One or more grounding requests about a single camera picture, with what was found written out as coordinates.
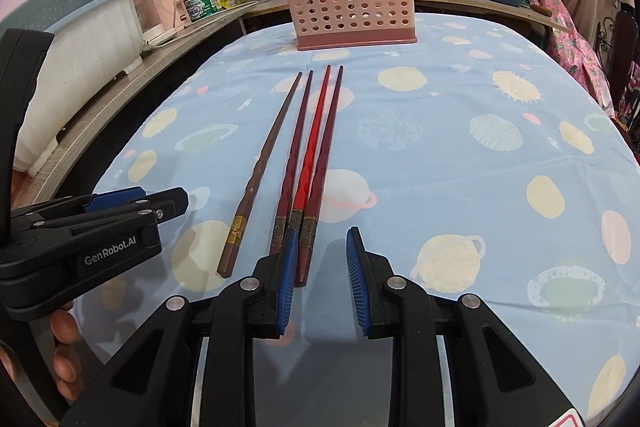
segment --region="yellow planet print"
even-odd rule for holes
[[[414,91],[427,84],[426,77],[419,70],[408,66],[380,71],[378,81],[392,91]]]
[[[513,100],[519,102],[536,102],[540,100],[540,92],[536,86],[511,71],[495,71],[494,86]]]
[[[193,225],[180,236],[171,255],[174,277],[180,286],[202,293],[225,283],[217,269],[228,233],[228,225],[212,220]]]
[[[613,355],[596,377],[589,395],[589,406],[586,419],[589,420],[601,413],[615,399],[625,379],[625,361],[620,355]]]
[[[585,154],[593,154],[594,148],[591,139],[577,127],[568,122],[560,122],[560,134],[562,139],[578,151]]]
[[[631,232],[626,219],[614,210],[606,210],[602,214],[600,232],[604,247],[613,262],[626,264],[631,257]]]
[[[145,128],[142,130],[142,137],[154,137],[156,134],[166,129],[170,124],[174,123],[177,115],[178,110],[175,107],[160,111],[146,123]]]
[[[410,277],[428,290],[462,292],[476,281],[485,249],[479,235],[437,235],[420,248]]]
[[[470,41],[463,39],[462,37],[450,36],[450,37],[444,37],[442,40],[445,42],[448,42],[449,44],[453,44],[455,46],[468,46],[471,44]]]
[[[554,219],[564,212],[562,193],[548,176],[536,176],[527,185],[527,201],[540,216]]]
[[[127,178],[130,182],[137,183],[144,178],[149,171],[158,163],[158,155],[153,149],[140,153],[133,161],[133,165],[129,167]]]
[[[316,53],[314,54],[314,56],[311,58],[311,60],[317,62],[319,60],[339,60],[340,58],[346,58],[349,56],[349,50],[346,50],[344,48],[339,48],[336,50],[328,50],[325,52],[320,52],[320,53]]]
[[[122,306],[126,290],[127,282],[121,275],[101,284],[100,297],[102,298],[102,305],[110,312],[116,311]]]

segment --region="red chopstick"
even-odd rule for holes
[[[331,140],[334,135],[335,115],[338,112],[338,99],[340,98],[340,86],[342,85],[342,73],[344,68],[340,66],[338,78],[335,81],[334,95],[331,99],[329,114],[324,124],[324,134],[316,162],[316,172],[311,185],[309,199],[305,205],[302,229],[300,231],[300,241],[298,244],[298,266],[296,268],[296,286],[305,286],[309,276],[311,266],[311,256],[316,239],[316,229],[320,217],[320,206],[322,204],[322,190],[324,189],[324,178],[329,165],[329,151],[331,150]]]
[[[309,100],[309,92],[311,90],[311,82],[314,72],[309,71],[306,80],[305,93],[300,103],[300,112],[296,122],[293,138],[291,139],[291,149],[289,151],[289,160],[284,172],[282,180],[282,189],[280,191],[280,201],[276,209],[276,219],[273,223],[273,233],[271,234],[271,246],[269,247],[269,255],[280,253],[282,242],[284,241],[284,233],[287,229],[287,217],[291,210],[291,200],[293,199],[293,183],[296,179],[296,168],[298,167],[298,156],[300,154],[300,142],[302,142],[302,131],[305,126],[306,106]]]
[[[316,145],[318,144],[318,134],[320,132],[320,121],[322,120],[322,110],[324,109],[324,99],[326,97],[326,86],[329,83],[330,75],[331,66],[327,66],[326,71],[324,72],[322,87],[320,88],[320,95],[318,96],[318,105],[316,106],[314,119],[311,123],[311,130],[309,131],[309,140],[306,143],[305,157],[302,162],[302,169],[300,170],[300,177],[298,179],[298,189],[296,191],[296,196],[293,199],[291,213],[289,214],[289,226],[293,227],[295,230],[300,230],[306,200],[309,195],[311,175],[313,174],[314,160],[316,158]]]

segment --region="dark red chopstick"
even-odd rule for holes
[[[316,229],[320,217],[320,206],[322,204],[322,190],[324,189],[324,178],[329,165],[329,151],[331,150],[331,140],[334,135],[335,115],[338,112],[338,99],[340,98],[340,86],[342,85],[342,73],[344,68],[340,66],[338,78],[335,81],[334,95],[331,99],[329,114],[324,124],[324,134],[316,162],[316,172],[311,184],[311,192],[306,202],[304,217],[302,219],[302,229],[300,230],[300,240],[298,243],[298,267],[296,268],[296,286],[305,286],[309,277],[309,267],[311,266],[311,256],[316,239]]]
[[[282,180],[280,201],[278,201],[278,206],[276,209],[276,219],[273,223],[273,233],[271,234],[271,246],[269,247],[269,255],[280,253],[282,242],[284,241],[284,233],[287,229],[287,218],[289,217],[291,202],[293,199],[293,183],[296,180],[296,168],[298,167],[298,156],[300,154],[300,143],[302,142],[302,131],[305,127],[306,106],[309,100],[309,92],[311,90],[313,77],[314,72],[309,71],[309,76],[306,80],[305,93],[302,96],[302,102],[300,103],[298,120],[296,122],[295,130],[293,131],[293,138],[291,139],[289,160],[287,161],[287,167],[284,172],[284,179]]]

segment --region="chopsticks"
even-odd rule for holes
[[[218,273],[220,277],[231,277],[234,271],[236,258],[238,257],[238,251],[240,250],[240,244],[242,243],[242,236],[244,235],[244,229],[246,228],[247,221],[249,220],[251,209],[254,206],[255,195],[258,193],[258,188],[260,187],[262,174],[264,173],[264,169],[267,166],[267,161],[269,160],[271,151],[273,151],[273,146],[276,143],[276,138],[278,137],[278,133],[280,132],[280,129],[282,127],[282,122],[284,122],[284,118],[287,115],[289,106],[291,105],[291,100],[293,100],[293,95],[298,88],[298,84],[300,83],[300,78],[302,78],[302,72],[298,73],[298,76],[293,82],[291,89],[289,89],[287,97],[282,103],[282,107],[280,108],[280,111],[278,112],[278,115],[273,122],[273,126],[269,131],[267,139],[264,142],[264,146],[262,146],[260,157],[255,163],[254,171],[252,172],[251,178],[246,184],[246,188],[244,189],[244,196],[238,204],[236,217],[234,217],[233,222],[231,223],[229,234],[226,238],[226,243],[222,250],[222,256],[220,257],[220,262],[218,263]]]
[[[335,115],[338,112],[338,99],[340,98],[340,87],[342,86],[342,73],[344,68],[340,66],[338,78],[335,81],[334,94],[329,107],[329,114],[324,124],[324,134],[320,143],[320,152],[316,162],[316,172],[311,184],[311,192],[305,206],[305,216],[302,219],[302,229],[300,230],[300,241],[298,244],[298,266],[296,268],[296,286],[305,286],[309,276],[311,266],[311,256],[316,239],[316,229],[320,217],[320,206],[322,205],[322,190],[324,189],[324,178],[329,164],[329,151],[331,150],[331,140],[334,135]]]

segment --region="chopstick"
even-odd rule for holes
[[[300,241],[298,244],[298,266],[296,268],[295,286],[305,286],[309,276],[311,266],[311,256],[316,239],[318,219],[320,217],[320,206],[322,205],[322,191],[324,189],[324,178],[329,164],[329,151],[331,150],[331,140],[334,135],[335,115],[338,112],[338,99],[340,98],[340,87],[342,86],[342,73],[344,67],[340,66],[338,78],[335,81],[334,94],[329,107],[329,114],[324,124],[324,134],[316,162],[316,172],[311,185],[309,199],[306,202],[302,229],[300,231]]]
[[[271,127],[271,130],[267,135],[267,139],[262,146],[260,157],[258,158],[258,161],[254,166],[254,171],[252,172],[251,178],[246,184],[246,188],[244,189],[244,196],[238,204],[236,216],[231,223],[229,234],[226,238],[226,243],[222,250],[222,256],[220,257],[220,262],[218,263],[218,273],[220,277],[231,277],[234,271],[236,259],[238,258],[238,251],[240,250],[240,244],[242,242],[242,236],[244,235],[244,229],[246,228],[247,221],[251,214],[251,209],[254,206],[255,195],[258,193],[258,188],[260,187],[262,174],[264,173],[264,169],[267,165],[267,161],[269,160],[269,156],[271,155],[271,151],[273,151],[273,146],[282,127],[282,123],[284,122],[284,118],[287,115],[287,111],[289,110],[289,106],[291,105],[291,100],[293,100],[293,95],[295,94],[298,84],[300,83],[300,78],[302,78],[301,71],[300,73],[298,73],[298,76],[293,82],[291,89],[289,89],[289,93],[287,93],[287,97],[282,103],[282,107],[280,108],[280,111],[278,112],[278,115],[273,122],[273,126]]]
[[[284,233],[287,229],[287,217],[291,210],[291,202],[293,199],[293,183],[296,178],[296,168],[298,167],[298,156],[300,155],[300,143],[302,142],[302,131],[305,126],[306,106],[309,100],[309,92],[311,90],[311,82],[314,72],[309,71],[306,80],[305,94],[302,96],[300,103],[300,112],[298,113],[298,121],[296,122],[293,138],[291,139],[291,149],[289,151],[289,160],[285,169],[284,178],[282,180],[282,189],[280,191],[280,200],[276,209],[276,218],[273,223],[273,233],[271,233],[271,246],[269,255],[280,253]]]

